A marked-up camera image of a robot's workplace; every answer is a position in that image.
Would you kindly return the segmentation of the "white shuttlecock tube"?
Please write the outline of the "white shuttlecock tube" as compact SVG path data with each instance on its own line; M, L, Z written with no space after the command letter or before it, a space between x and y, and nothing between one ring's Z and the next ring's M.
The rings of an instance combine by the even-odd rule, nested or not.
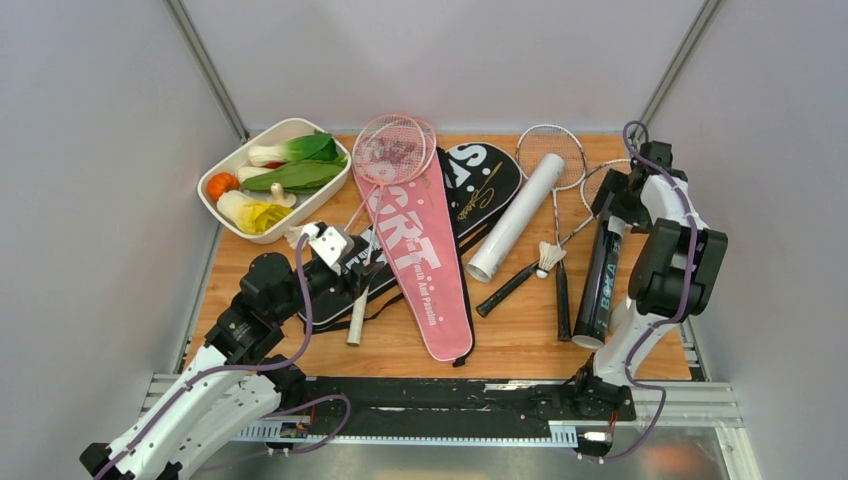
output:
M565 161L562 157L547 153L541 158L524 186L467 263L466 271L472 278L483 283L493 280L495 273L564 170Z

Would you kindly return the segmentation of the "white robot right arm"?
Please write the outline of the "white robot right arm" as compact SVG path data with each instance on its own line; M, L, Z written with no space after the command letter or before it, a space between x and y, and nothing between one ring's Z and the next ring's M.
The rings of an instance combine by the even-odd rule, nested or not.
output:
M632 377L675 324L701 313L728 247L700 218L672 147L649 141L627 160L589 173L581 194L595 220L572 340L592 350L569 404L582 418L618 411Z

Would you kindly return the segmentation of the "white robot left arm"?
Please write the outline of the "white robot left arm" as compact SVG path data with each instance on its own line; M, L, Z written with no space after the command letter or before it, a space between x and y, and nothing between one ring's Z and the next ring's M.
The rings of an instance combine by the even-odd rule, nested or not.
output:
M239 291L219 315L180 376L125 433L81 453L94 479L189 479L240 430L275 410L293 414L306 399L296 367L312 335L291 356L271 352L283 323L312 315L321 294L364 286L382 265L365 265L368 241L322 223L309 224L294 256L255 257Z

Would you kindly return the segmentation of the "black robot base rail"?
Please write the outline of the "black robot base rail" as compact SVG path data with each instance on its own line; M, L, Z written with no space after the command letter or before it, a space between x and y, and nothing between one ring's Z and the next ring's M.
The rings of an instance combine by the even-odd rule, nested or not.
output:
M391 439L541 439L553 421L635 419L627 387L580 374L551 383L503 379L315 377L269 372L281 408L303 406L308 432Z

